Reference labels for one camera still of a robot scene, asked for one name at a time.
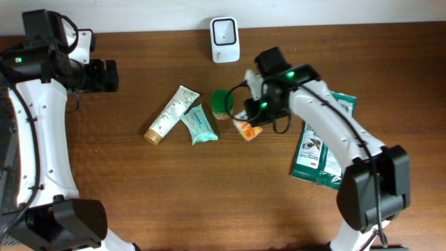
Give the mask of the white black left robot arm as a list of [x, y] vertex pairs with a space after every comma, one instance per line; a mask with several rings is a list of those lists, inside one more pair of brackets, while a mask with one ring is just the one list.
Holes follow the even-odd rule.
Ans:
[[40, 9], [22, 20], [23, 42], [1, 53], [16, 125], [1, 170], [1, 246], [136, 250], [109, 229], [100, 201], [79, 196], [66, 138], [68, 96], [117, 91], [116, 62], [92, 59], [95, 34], [65, 15]]

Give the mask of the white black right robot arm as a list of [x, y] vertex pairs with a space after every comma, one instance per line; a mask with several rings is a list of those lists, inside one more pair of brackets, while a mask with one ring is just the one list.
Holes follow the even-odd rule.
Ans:
[[309, 65], [286, 62], [278, 47], [254, 60], [260, 78], [247, 81], [244, 102], [252, 126], [299, 116], [321, 137], [341, 166], [337, 207], [343, 218], [326, 250], [395, 250], [384, 228], [410, 206], [410, 159], [399, 145], [387, 147], [367, 132], [332, 96]]

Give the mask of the green lid jar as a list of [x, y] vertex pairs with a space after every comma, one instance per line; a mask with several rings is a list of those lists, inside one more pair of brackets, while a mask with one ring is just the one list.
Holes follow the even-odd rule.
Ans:
[[211, 96], [211, 109], [217, 120], [225, 120], [233, 113], [233, 96], [226, 89], [216, 90]]

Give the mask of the small orange snack packet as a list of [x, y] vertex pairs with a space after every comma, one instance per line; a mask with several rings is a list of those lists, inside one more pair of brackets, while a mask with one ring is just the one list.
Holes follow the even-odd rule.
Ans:
[[243, 137], [245, 141], [251, 141], [255, 137], [257, 137], [260, 133], [263, 132], [263, 128], [260, 126], [252, 127], [247, 120], [247, 112], [245, 110], [241, 111], [237, 115], [235, 115], [235, 119], [233, 120], [233, 124], [236, 127], [237, 131]]

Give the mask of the green 3M gloves package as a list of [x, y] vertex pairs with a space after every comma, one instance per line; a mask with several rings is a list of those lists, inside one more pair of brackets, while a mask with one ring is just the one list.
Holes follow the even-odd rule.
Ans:
[[341, 165], [321, 137], [305, 121], [302, 123], [291, 176], [333, 190], [338, 190], [341, 185]]

